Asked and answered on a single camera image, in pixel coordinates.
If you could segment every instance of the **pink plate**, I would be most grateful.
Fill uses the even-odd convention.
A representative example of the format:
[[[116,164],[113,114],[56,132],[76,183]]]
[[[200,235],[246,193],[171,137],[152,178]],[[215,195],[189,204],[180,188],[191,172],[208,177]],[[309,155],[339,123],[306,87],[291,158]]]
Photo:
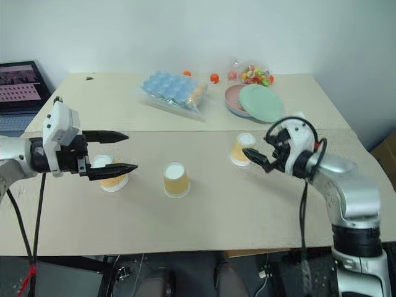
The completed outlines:
[[[248,114],[239,103],[239,91],[245,86],[247,85],[233,85],[232,87],[229,87],[225,91],[225,103],[227,104],[228,109],[234,114],[251,118],[251,115]]]

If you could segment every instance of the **yellow paper cup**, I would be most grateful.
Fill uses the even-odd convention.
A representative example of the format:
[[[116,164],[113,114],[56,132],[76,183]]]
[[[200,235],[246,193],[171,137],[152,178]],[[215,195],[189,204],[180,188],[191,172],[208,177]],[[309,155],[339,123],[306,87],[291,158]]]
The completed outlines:
[[[163,182],[165,193],[171,198],[182,198],[191,188],[186,169],[178,162],[171,162],[165,166]]]
[[[251,161],[245,156],[242,149],[245,148],[256,148],[257,141],[256,138],[250,133],[240,133],[237,136],[236,142],[230,153],[231,161],[238,166],[248,166],[251,164]]]
[[[93,159],[92,168],[105,167],[107,164],[118,163],[116,157],[110,153],[101,153]],[[106,192],[116,192],[122,189],[129,181],[128,174],[117,176],[116,178],[106,178],[99,180],[100,187]]]

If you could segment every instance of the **laptop screen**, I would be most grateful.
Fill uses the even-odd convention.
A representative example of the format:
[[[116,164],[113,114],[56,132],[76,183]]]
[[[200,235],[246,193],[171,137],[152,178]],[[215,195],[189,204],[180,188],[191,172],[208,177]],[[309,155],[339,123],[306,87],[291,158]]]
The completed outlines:
[[[37,112],[50,95],[33,61],[0,64],[0,114]]]

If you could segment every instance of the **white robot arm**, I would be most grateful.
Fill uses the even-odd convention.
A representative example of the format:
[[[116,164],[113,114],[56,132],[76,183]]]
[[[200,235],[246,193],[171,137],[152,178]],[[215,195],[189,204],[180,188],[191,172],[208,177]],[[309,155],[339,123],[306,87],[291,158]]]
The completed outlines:
[[[271,135],[275,127],[280,132]],[[316,152],[316,131],[304,118],[280,120],[265,140],[275,147],[276,161],[270,163],[251,148],[244,149],[245,155],[266,172],[276,169],[305,179],[326,200],[340,296],[391,297],[387,255],[379,239],[381,198],[377,186],[359,174],[356,163]]]
[[[69,171],[92,181],[114,178],[137,168],[137,165],[124,163],[91,168],[88,142],[108,144],[128,139],[128,136],[114,131],[82,131],[77,135],[79,129],[78,112],[56,97],[44,121],[43,138],[0,136],[0,202],[11,184],[37,173],[52,172],[54,177],[60,177]]]

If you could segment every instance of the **plastic bag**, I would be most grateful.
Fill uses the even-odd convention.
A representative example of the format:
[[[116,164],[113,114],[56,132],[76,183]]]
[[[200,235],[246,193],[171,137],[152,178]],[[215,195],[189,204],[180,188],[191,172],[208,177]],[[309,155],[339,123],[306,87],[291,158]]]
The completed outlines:
[[[157,71],[143,82],[142,90],[155,105],[170,111],[201,116],[198,106],[207,91],[207,83],[186,75]]]
[[[237,60],[231,65],[228,82],[236,84],[259,84],[268,87],[275,80],[267,67],[259,62],[248,61],[239,63]]]

